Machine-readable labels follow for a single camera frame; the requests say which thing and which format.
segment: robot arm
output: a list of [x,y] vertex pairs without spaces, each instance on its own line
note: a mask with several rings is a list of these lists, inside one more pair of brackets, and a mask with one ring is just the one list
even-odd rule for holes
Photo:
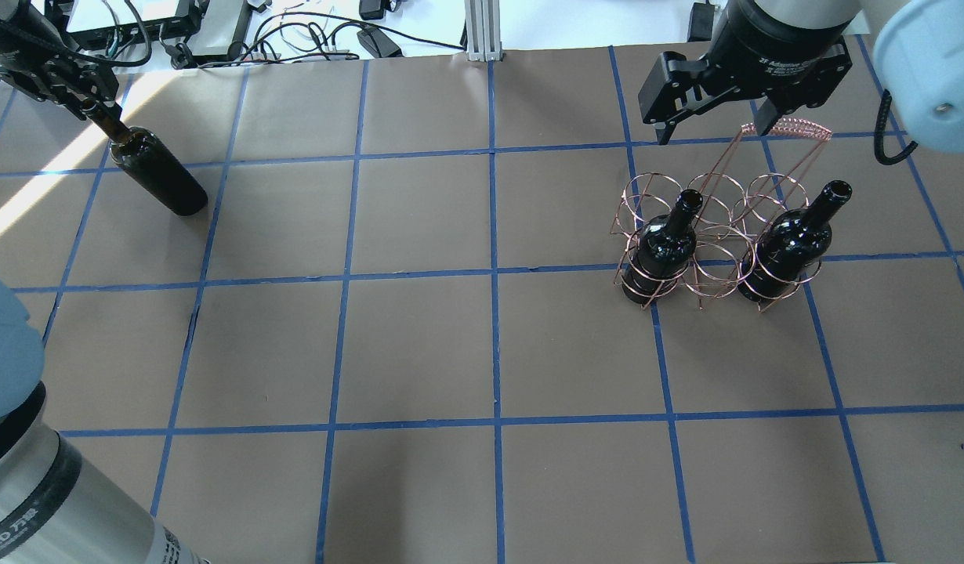
[[705,55],[667,51],[655,62],[639,93],[643,122],[667,144],[683,119],[725,101],[765,97],[761,135],[782,115],[822,106],[851,68],[841,31],[861,7],[881,28],[874,67],[906,131],[964,153],[964,0],[729,0]]
[[[139,15],[137,20],[143,29]],[[66,107],[78,119],[85,119],[84,99],[105,103],[119,118],[120,107],[113,104],[119,83],[112,67],[135,67],[147,58],[114,62],[76,48],[30,0],[0,0],[0,80],[32,99]]]
[[639,92],[643,122],[667,144],[683,119],[726,101],[766,97],[761,135],[782,115],[822,106],[851,68],[841,31],[858,10],[855,0],[730,0],[699,60],[661,53]]

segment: cable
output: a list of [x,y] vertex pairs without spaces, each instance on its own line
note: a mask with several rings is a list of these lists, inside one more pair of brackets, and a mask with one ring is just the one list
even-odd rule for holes
[[357,19],[354,19],[354,18],[347,18],[347,17],[343,17],[343,16],[336,16],[336,15],[334,15],[334,14],[327,14],[327,13],[324,13],[324,12],[282,12],[282,14],[277,14],[277,15],[275,15],[275,16],[271,16],[270,18],[266,18],[266,20],[264,20],[262,23],[260,23],[259,27],[257,27],[257,28],[255,29],[255,36],[256,36],[256,37],[259,37],[259,32],[264,28],[264,26],[267,25],[267,23],[269,23],[270,21],[272,21],[272,20],[274,20],[274,19],[277,19],[278,17],[282,17],[282,16],[317,16],[317,17],[331,18],[331,19],[335,19],[335,20],[339,20],[339,21],[351,22],[351,23],[353,23],[353,24],[359,24],[359,25],[366,25],[366,26],[370,26],[370,27],[375,27],[375,28],[381,29],[382,31],[391,31],[392,33],[395,33],[395,35],[399,35],[399,36],[404,37],[404,38],[406,38],[406,39],[411,39],[411,40],[413,40],[413,42],[428,43],[429,45],[436,45],[436,46],[438,46],[438,47],[446,47],[446,48],[448,48],[448,49],[454,49],[454,50],[458,50],[458,51],[464,51],[464,48],[461,47],[460,45],[452,45],[452,44],[450,44],[450,43],[435,42],[433,39],[422,39],[422,37],[416,37],[416,36],[414,36],[414,35],[409,35],[408,33],[403,33],[402,31],[399,31],[398,29],[393,29],[393,28],[391,28],[391,27],[385,27],[384,25],[378,25],[378,24],[375,24],[375,23],[366,22],[366,21],[363,21],[363,20],[357,20]]
[[120,45],[120,47],[116,50],[116,54],[113,55],[114,60],[116,60],[117,57],[123,54],[123,52],[127,50],[127,47],[130,47],[131,45],[133,45],[136,40],[137,40],[137,36],[131,35],[130,39],[127,39],[126,43],[124,43],[123,45]]
[[102,0],[102,3],[106,6],[106,10],[109,10],[109,15],[113,17],[113,40],[106,47],[106,57],[109,60],[115,60],[117,49],[120,48],[120,18],[117,17],[116,10],[113,10],[108,0]]
[[239,60],[242,60],[242,61],[245,60],[245,57],[252,54],[253,51],[256,51],[257,49],[261,54],[263,54],[263,58],[266,58],[267,60],[271,56],[273,58],[277,58],[277,54],[275,53],[274,47],[270,45],[270,42],[268,42],[267,39],[270,38],[272,35],[277,34],[277,32],[281,31],[282,27],[293,27],[293,26],[300,26],[307,29],[306,25],[300,22],[287,22],[282,24],[281,26],[277,26],[274,29],[271,29],[270,31],[266,32],[265,35],[261,37],[257,37],[255,42],[252,43],[252,46],[247,47],[245,50],[245,53],[242,53],[241,56],[239,56]]
[[329,33],[329,35],[328,35],[328,42],[329,42],[329,44],[331,44],[332,48],[335,49],[335,35],[336,35],[336,33],[339,33],[342,29],[345,29],[345,28],[347,28],[347,27],[357,27],[357,28],[360,28],[360,29],[364,29],[364,26],[361,26],[360,23],[352,22],[352,21],[347,21],[347,22],[345,22],[345,23],[341,23],[341,24],[338,25],[338,26],[335,26],[335,29],[332,29],[332,32]]
[[[313,26],[313,25],[316,26],[317,29],[311,29],[310,26]],[[288,40],[286,40],[286,37],[284,36],[284,29],[289,27],[302,28],[304,32],[307,33],[307,39],[309,39],[312,43],[314,43],[314,47],[311,47],[311,48],[298,47],[297,45],[291,42],[288,42]],[[320,35],[320,31],[321,31],[321,28],[318,27],[317,23],[314,23],[314,22],[302,23],[302,22],[292,21],[292,22],[281,23],[281,25],[278,25],[274,29],[271,29],[270,32],[266,33],[266,35],[264,35],[263,37],[270,37],[274,33],[279,33],[281,35],[281,38],[284,39],[284,43],[291,46],[295,51],[299,51],[301,53],[313,53],[314,51],[321,50],[322,45],[324,45],[325,43],[324,37],[321,37]]]
[[184,68],[196,68],[199,67],[196,60],[193,58],[193,51],[186,44],[189,36],[187,35],[182,39],[181,42],[175,43],[175,45],[169,45],[165,42],[162,37],[165,36],[165,24],[161,24],[158,28],[158,42],[161,43],[163,49],[169,56],[169,64],[172,68],[177,71],[181,71]]
[[127,4],[127,7],[130,8],[131,14],[134,15],[134,19],[137,20],[138,32],[140,32],[141,36],[144,37],[144,44],[147,47],[147,52],[143,57],[140,58],[140,60],[115,61],[109,60],[109,58],[94,57],[92,55],[78,53],[77,51],[71,51],[70,49],[67,49],[67,47],[55,45],[51,42],[47,42],[45,39],[42,39],[42,37],[37,37],[24,29],[19,29],[15,24],[10,24],[9,22],[2,20],[2,18],[0,18],[0,26],[2,26],[2,28],[5,29],[5,31],[8,31],[10,34],[19,37],[19,39],[26,40],[26,42],[33,43],[34,45],[42,47],[48,51],[53,51],[60,56],[70,58],[70,60],[84,60],[88,62],[106,64],[109,65],[109,67],[141,67],[141,65],[151,60],[151,37],[148,35],[148,30],[144,27],[144,20],[141,19],[141,14],[137,11],[137,8],[134,7],[134,4],[131,3],[131,0],[123,0],[123,2]]
[[[291,10],[293,10],[293,9],[295,9],[295,8],[302,7],[303,5],[304,5],[303,3],[294,4],[293,6],[289,6],[288,8],[284,8],[284,12],[288,12],[288,11],[291,11]],[[293,43],[291,43],[291,42],[288,41],[288,37],[286,37],[286,35],[284,35],[284,29],[286,28],[286,26],[285,26],[285,25],[282,25],[282,24],[286,23],[286,22],[284,22],[284,18],[285,18],[284,12],[281,12],[281,15],[279,16],[279,18],[281,18],[281,26],[279,26],[278,29],[281,30],[281,41],[284,42],[284,43],[285,43],[286,45],[288,45],[289,47],[291,47],[293,50],[295,50],[295,51],[300,51],[300,52],[302,52],[302,53],[311,53],[311,52],[313,52],[314,50],[316,50],[316,49],[317,49],[317,45],[316,45],[316,48],[314,48],[314,49],[303,49],[302,47],[298,47],[297,45],[295,45],[295,44],[293,44]]]
[[325,29],[313,21],[307,22],[307,29],[309,29],[311,37],[313,37],[313,39],[317,39],[316,45],[318,46],[318,49],[321,50],[321,48],[325,46],[325,43],[328,43],[328,37],[325,37]]
[[895,154],[893,157],[887,157],[886,151],[882,147],[883,135],[886,133],[886,121],[890,119],[890,106],[893,106],[893,96],[890,95],[890,91],[883,89],[882,99],[879,101],[879,114],[875,117],[875,129],[872,132],[872,153],[875,154],[875,159],[879,161],[881,165],[896,165],[897,163],[902,163],[906,161],[906,158],[911,156],[911,153],[918,149],[918,142],[912,140],[908,143],[908,146],[904,147],[903,150]]
[[356,53],[350,53],[349,51],[322,51],[319,53],[304,53],[303,55],[297,55],[296,57],[288,57],[285,60],[238,60],[238,61],[216,61],[208,62],[200,65],[197,68],[221,68],[221,67],[240,67],[243,64],[284,64],[289,62],[295,62],[297,60],[303,60],[303,58],[316,57],[325,55],[327,58],[332,56],[341,56],[343,60],[359,60],[360,55]]

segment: black cable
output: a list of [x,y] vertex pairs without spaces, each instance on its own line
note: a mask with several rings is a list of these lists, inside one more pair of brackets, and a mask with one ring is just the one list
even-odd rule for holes
[[345,29],[345,28],[348,28],[348,27],[357,27],[357,28],[360,28],[360,29],[364,29],[364,26],[361,26],[361,23],[363,23],[363,22],[347,21],[347,22],[345,22],[345,23],[341,23],[341,24],[338,25],[338,26],[335,26],[335,29],[332,29],[332,32],[329,33],[329,35],[328,35],[328,42],[329,42],[329,44],[331,44],[332,48],[335,48],[335,35],[336,35],[336,33],[339,33],[342,29]]
[[67,49],[67,47],[55,45],[51,42],[47,42],[45,39],[42,39],[42,37],[37,37],[24,29],[19,29],[15,24],[10,24],[9,22],[2,20],[2,18],[0,18],[0,26],[5,28],[5,31],[8,31],[10,34],[19,37],[19,39],[26,40],[26,42],[33,43],[34,45],[42,47],[46,50],[53,51],[60,56],[70,58],[70,60],[96,62],[99,64],[109,65],[109,67],[141,67],[141,65],[151,60],[151,37],[148,35],[148,30],[144,27],[144,20],[141,19],[141,14],[137,11],[137,8],[134,7],[134,4],[131,3],[131,0],[123,0],[123,2],[127,4],[128,8],[130,8],[131,14],[134,14],[134,19],[137,20],[138,32],[140,32],[141,36],[144,37],[144,44],[147,47],[147,52],[143,57],[140,58],[140,60],[115,61],[109,60],[108,58],[94,57],[92,55],[78,53],[77,51],[71,51],[70,49]]
[[165,53],[169,56],[169,64],[172,68],[177,71],[181,71],[183,68],[189,67],[190,57],[186,56],[186,53],[179,48],[180,43],[175,45],[169,45],[163,39],[165,35],[165,24],[158,26],[158,43],[165,49]]
[[375,28],[381,29],[382,31],[391,31],[392,33],[395,33],[395,35],[399,35],[399,36],[404,37],[404,38],[406,38],[406,39],[411,39],[411,40],[413,40],[413,42],[428,43],[429,45],[436,45],[436,46],[438,46],[438,47],[447,47],[448,49],[454,49],[454,50],[458,50],[458,51],[464,51],[464,48],[461,47],[460,45],[452,45],[452,44],[450,44],[450,43],[435,42],[433,39],[422,39],[422,37],[416,37],[416,36],[413,36],[413,35],[409,35],[408,33],[403,33],[402,31],[399,31],[398,29],[393,29],[393,28],[391,28],[391,27],[385,27],[384,25],[378,25],[378,24],[375,24],[375,23],[366,22],[366,21],[363,21],[363,20],[357,20],[357,19],[354,19],[354,18],[347,18],[347,17],[343,17],[343,16],[336,16],[336,15],[334,15],[334,14],[327,14],[327,13],[324,13],[324,12],[282,12],[282,14],[277,14],[277,15],[275,15],[275,16],[268,17],[268,18],[266,18],[266,20],[264,20],[262,23],[260,23],[259,27],[257,27],[257,28],[255,29],[255,36],[256,36],[256,37],[259,37],[259,32],[260,32],[260,30],[263,29],[264,26],[267,25],[267,23],[269,23],[270,21],[272,21],[272,20],[274,20],[274,19],[277,19],[278,17],[282,17],[282,16],[317,16],[317,17],[331,18],[331,19],[335,19],[335,20],[339,20],[339,21],[352,22],[352,23],[356,23],[356,24],[360,24],[360,25],[367,25],[367,26],[370,26],[370,27],[375,27]]
[[221,67],[240,67],[243,64],[284,64],[293,62],[296,60],[303,60],[303,58],[317,57],[325,55],[326,57],[341,56],[343,60],[359,60],[360,55],[356,53],[343,52],[343,51],[322,51],[318,53],[304,53],[303,55],[297,55],[296,57],[288,57],[285,60],[235,60],[235,61],[216,61],[208,62],[200,65],[199,68],[221,68]]
[[884,133],[886,133],[886,121],[890,119],[890,106],[893,106],[893,96],[890,96],[890,91],[883,89],[882,99],[879,101],[879,114],[875,117],[875,129],[872,132],[872,153],[875,154],[875,159],[879,161],[881,165],[896,165],[897,163],[902,163],[906,161],[906,158],[911,156],[911,153],[918,149],[918,142],[912,140],[908,143],[908,146],[904,147],[904,150],[899,151],[893,157],[887,157],[886,151],[882,147],[882,141]]
[[263,54],[263,57],[273,57],[274,60],[279,60],[279,58],[281,58],[281,55],[277,54],[277,50],[274,49],[274,44],[267,42],[266,40],[263,40],[263,42],[259,43],[259,52]]
[[[335,48],[335,35],[336,35],[336,33],[339,33],[339,30],[341,30],[341,29],[343,29],[343,28],[346,28],[346,27],[359,27],[359,28],[361,29],[361,31],[364,31],[364,32],[370,32],[370,31],[374,30],[374,26],[364,25],[364,23],[367,23],[367,22],[360,22],[360,23],[345,22],[345,23],[343,23],[343,24],[341,24],[341,25],[336,26],[336,28],[335,28],[334,30],[332,30],[332,33],[329,35],[329,37],[331,37],[331,39],[332,39],[332,48]],[[381,58],[381,56],[382,56],[382,54],[381,54],[381,45],[378,44],[378,39],[375,38],[375,36],[374,36],[372,33],[368,33],[368,38],[371,39],[371,43],[374,43],[374,52],[371,53],[371,56],[374,56],[375,58]]]
[[[271,29],[270,33],[274,33],[274,32],[279,33],[281,35],[281,39],[284,40],[284,43],[291,46],[292,49],[294,49],[295,51],[299,51],[301,53],[314,53],[314,51],[317,51],[318,49],[321,48],[322,39],[320,36],[318,36],[318,32],[316,30],[310,28],[310,25],[317,26],[318,24],[314,22],[311,22],[311,23],[302,23],[297,21],[285,22],[285,23],[281,23],[281,25],[278,25],[274,29]],[[307,33],[307,35],[309,35],[310,41],[314,43],[314,47],[311,47],[310,49],[304,48],[304,47],[298,47],[297,45],[291,42],[288,42],[288,39],[286,39],[286,37],[284,36],[284,29],[289,27],[303,28],[304,31]]]
[[[300,6],[303,6],[303,4],[297,4],[295,6],[291,6],[288,9],[286,9],[285,12],[291,11]],[[288,24],[288,23],[296,24],[299,22],[284,22],[284,18],[286,17],[286,15],[283,13],[279,17],[281,18],[281,25],[279,25],[277,29],[279,30],[279,33],[281,33],[281,40],[287,46],[301,53],[314,53],[314,51],[324,50],[322,46],[324,46],[325,42],[327,42],[328,39],[325,38],[325,30],[321,28],[321,25],[318,25],[316,22],[309,22],[309,23],[303,24],[304,28],[306,28],[307,35],[309,35],[309,39],[311,40],[312,43],[314,43],[314,47],[311,47],[310,49],[306,49],[303,47],[298,47],[297,45],[291,43],[288,40],[288,37],[284,35],[284,29],[288,28],[288,25],[285,25],[285,24]]]
[[110,6],[108,0],[102,0],[105,4],[106,10],[109,10],[109,15],[113,17],[113,39],[106,47],[106,57],[109,60],[115,60],[117,50],[120,48],[120,18],[116,15],[116,10],[113,10],[113,6]]
[[303,50],[303,52],[314,53],[314,51],[318,51],[318,54],[325,57],[325,60],[332,60],[332,57],[325,52],[325,46],[328,44],[328,37],[325,37],[325,29],[313,21],[307,22],[306,28],[307,32],[309,32],[311,42],[314,43],[314,48]]
[[123,52],[127,50],[127,47],[130,47],[131,45],[133,45],[136,40],[137,40],[137,36],[131,35],[130,39],[128,39],[126,43],[124,43],[123,45],[120,45],[120,48],[116,50],[116,54],[113,55],[114,60],[116,60],[117,57],[123,54]]

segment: electronic device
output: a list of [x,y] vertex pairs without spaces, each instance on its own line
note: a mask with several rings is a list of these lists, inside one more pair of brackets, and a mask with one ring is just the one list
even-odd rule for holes
[[360,18],[367,21],[384,19],[389,6],[388,0],[360,0]]
[[687,42],[710,42],[712,28],[719,15],[719,6],[707,2],[690,5],[690,20],[687,21]]
[[[266,4],[260,4],[266,10]],[[199,32],[186,44],[197,62],[228,61],[238,54],[229,47],[244,44],[248,22],[255,8],[249,0],[210,0]]]
[[360,29],[357,32],[357,41],[375,58],[402,56],[402,48],[377,27],[368,26],[367,29]]
[[[214,7],[227,3],[215,0]],[[199,31],[202,18],[196,0],[134,0],[144,26],[152,38],[186,37]],[[83,49],[98,50],[109,46],[120,28],[121,36],[135,36],[134,16],[123,0],[74,0],[67,34]]]

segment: bottle top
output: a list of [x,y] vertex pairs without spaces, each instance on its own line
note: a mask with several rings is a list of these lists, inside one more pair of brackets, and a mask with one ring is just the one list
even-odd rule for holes
[[664,231],[669,235],[680,235],[689,227],[694,220],[694,215],[701,210],[701,205],[705,203],[705,198],[697,190],[687,189],[680,193],[676,204],[673,205],[671,213],[667,218],[667,225]]
[[806,208],[803,221],[809,225],[824,225],[851,199],[851,185],[844,181],[830,181],[813,203]]

